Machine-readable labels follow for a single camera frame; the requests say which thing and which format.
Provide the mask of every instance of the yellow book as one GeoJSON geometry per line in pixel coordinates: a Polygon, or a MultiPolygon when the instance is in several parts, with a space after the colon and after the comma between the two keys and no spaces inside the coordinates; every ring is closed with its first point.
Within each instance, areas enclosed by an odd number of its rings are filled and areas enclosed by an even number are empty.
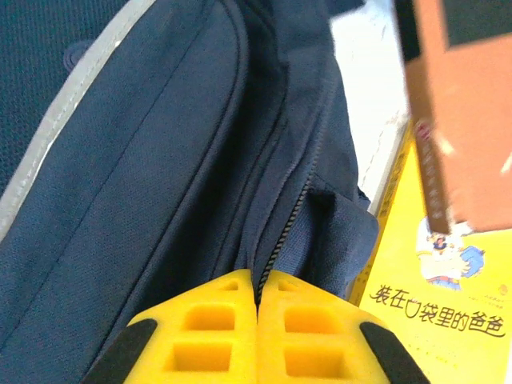
{"type": "Polygon", "coordinates": [[[391,208],[381,207],[385,226],[373,265],[351,301],[396,333],[433,384],[503,383],[512,334],[512,230],[432,233],[416,148],[408,143],[391,208]]]}

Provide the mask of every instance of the reflective strip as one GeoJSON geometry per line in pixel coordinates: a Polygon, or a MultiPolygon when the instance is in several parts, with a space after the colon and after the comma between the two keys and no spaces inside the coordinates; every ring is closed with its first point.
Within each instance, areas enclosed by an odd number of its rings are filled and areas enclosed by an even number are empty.
{"type": "Polygon", "coordinates": [[[130,0],[84,54],[46,111],[0,198],[0,242],[25,201],[42,162],[106,61],[155,0],[130,0]]]}

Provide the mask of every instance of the navy fabric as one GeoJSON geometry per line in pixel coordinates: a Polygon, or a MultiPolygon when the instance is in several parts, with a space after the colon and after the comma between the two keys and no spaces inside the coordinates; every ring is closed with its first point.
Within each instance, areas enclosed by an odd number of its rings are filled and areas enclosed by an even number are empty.
{"type": "Polygon", "coordinates": [[[245,73],[243,30],[213,4],[156,2],[49,152],[0,244],[7,382],[77,382],[163,256],[153,252],[164,230],[192,207],[245,73]]]}
{"type": "Polygon", "coordinates": [[[0,242],[0,382],[79,382],[140,310],[234,268],[257,285],[309,182],[276,265],[341,295],[377,228],[328,19],[157,0],[138,20],[0,242]]]}
{"type": "Polygon", "coordinates": [[[95,39],[126,0],[4,0],[0,10],[0,194],[66,80],[68,46],[95,39]]]}

